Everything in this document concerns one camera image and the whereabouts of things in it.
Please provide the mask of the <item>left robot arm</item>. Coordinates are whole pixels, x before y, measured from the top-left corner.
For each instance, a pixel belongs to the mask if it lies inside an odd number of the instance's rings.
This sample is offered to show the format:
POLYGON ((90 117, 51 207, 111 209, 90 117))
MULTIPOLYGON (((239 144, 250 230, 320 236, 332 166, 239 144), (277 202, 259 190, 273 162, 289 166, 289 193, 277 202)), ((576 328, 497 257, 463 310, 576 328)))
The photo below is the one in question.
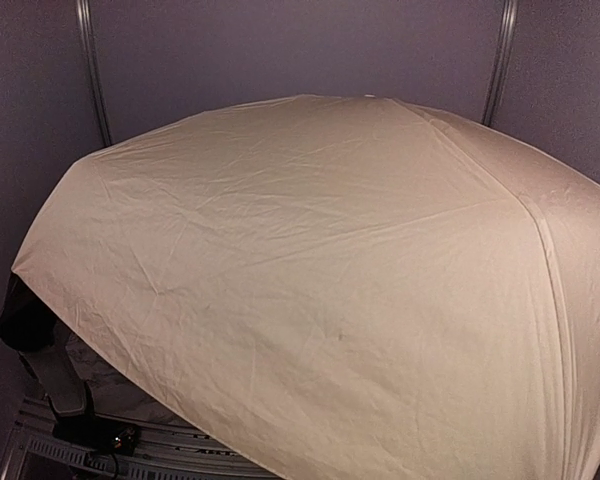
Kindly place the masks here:
POLYGON ((0 339, 15 350, 45 391, 55 418, 53 436, 101 454, 130 456, 140 428, 95 413, 88 384, 66 350, 68 328, 15 274, 0 314, 0 339))

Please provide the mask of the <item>cream and black umbrella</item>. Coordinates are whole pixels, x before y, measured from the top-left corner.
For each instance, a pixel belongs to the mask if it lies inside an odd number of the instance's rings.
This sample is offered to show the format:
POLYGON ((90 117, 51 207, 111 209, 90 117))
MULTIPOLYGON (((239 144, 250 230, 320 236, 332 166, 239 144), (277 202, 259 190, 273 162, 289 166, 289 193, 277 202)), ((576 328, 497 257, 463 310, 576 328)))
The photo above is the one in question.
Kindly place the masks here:
POLYGON ((200 113, 75 162, 12 270, 286 479, 591 479, 600 185, 388 98, 200 113))

